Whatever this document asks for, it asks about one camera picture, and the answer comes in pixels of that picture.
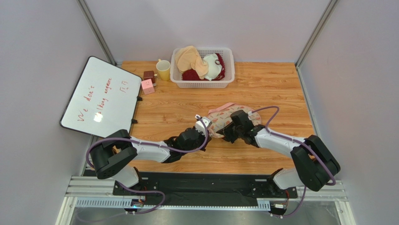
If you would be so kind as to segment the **floral pink laundry bag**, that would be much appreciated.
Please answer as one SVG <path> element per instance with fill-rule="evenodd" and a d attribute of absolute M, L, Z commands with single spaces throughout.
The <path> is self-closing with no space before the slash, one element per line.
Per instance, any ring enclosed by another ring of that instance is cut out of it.
<path fill-rule="evenodd" d="M 212 138 L 226 138 L 224 134 L 219 134 L 218 131 L 232 123 L 230 115 L 239 110 L 243 110 L 245 113 L 248 113 L 253 109 L 237 103 L 226 103 L 216 109 L 209 110 L 207 117 L 212 122 L 208 128 L 210 136 Z"/>

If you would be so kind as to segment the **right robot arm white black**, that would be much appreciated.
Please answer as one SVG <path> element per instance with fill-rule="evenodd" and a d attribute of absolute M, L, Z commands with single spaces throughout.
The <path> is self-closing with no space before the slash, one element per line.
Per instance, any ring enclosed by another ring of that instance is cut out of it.
<path fill-rule="evenodd" d="M 216 131 L 225 141 L 242 139 L 248 145 L 274 150 L 293 160 L 294 168 L 279 169 L 269 177 L 272 191 L 301 186 L 317 192 L 325 185 L 336 184 L 334 176 L 340 172 L 340 165 L 320 137 L 289 136 L 255 125 L 243 110 L 232 113 L 230 118 L 229 124 Z"/>

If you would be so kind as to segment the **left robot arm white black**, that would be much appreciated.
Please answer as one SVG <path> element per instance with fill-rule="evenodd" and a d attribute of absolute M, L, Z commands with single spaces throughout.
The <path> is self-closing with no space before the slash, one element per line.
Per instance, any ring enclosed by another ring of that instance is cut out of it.
<path fill-rule="evenodd" d="M 159 195 L 161 192 L 156 189 L 145 190 L 138 169 L 129 163 L 133 160 L 174 163 L 188 153 L 205 151 L 211 139 L 208 131 L 191 127 L 167 140 L 147 142 L 128 137 L 127 131 L 122 129 L 90 146 L 86 161 L 98 179 L 112 178 L 131 195 Z"/>

